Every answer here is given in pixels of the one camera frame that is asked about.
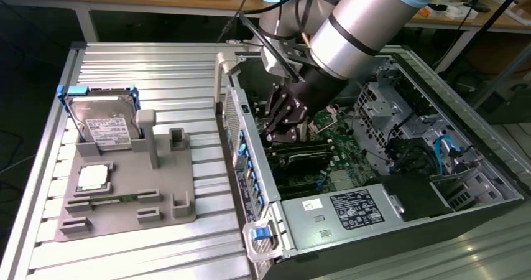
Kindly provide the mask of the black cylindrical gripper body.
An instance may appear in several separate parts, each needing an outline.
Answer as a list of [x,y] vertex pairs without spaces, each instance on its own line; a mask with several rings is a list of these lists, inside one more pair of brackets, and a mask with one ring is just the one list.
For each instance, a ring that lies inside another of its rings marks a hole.
[[348,79],[335,78],[321,68],[304,64],[299,70],[297,82],[288,82],[291,96],[307,108],[307,116],[315,116],[348,85]]

